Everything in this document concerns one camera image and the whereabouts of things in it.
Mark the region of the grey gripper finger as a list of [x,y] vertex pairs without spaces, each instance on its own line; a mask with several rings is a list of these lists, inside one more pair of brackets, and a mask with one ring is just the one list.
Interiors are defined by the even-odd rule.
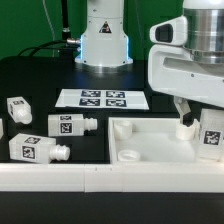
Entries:
[[180,123],[187,127],[193,124],[193,117],[188,101],[185,98],[175,97],[174,105],[180,115]]

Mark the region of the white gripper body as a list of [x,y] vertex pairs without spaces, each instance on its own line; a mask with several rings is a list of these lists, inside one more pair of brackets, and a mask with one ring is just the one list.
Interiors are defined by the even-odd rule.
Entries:
[[182,47],[151,48],[148,83],[157,92],[224,108],[224,65],[194,62]]

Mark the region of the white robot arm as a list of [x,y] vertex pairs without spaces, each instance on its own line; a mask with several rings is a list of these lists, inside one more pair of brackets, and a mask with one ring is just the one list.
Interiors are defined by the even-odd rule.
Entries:
[[[87,0],[87,28],[75,62],[103,72],[128,66],[124,0]],[[150,28],[148,83],[174,97],[182,119],[188,102],[224,108],[224,0],[183,0],[182,15]]]

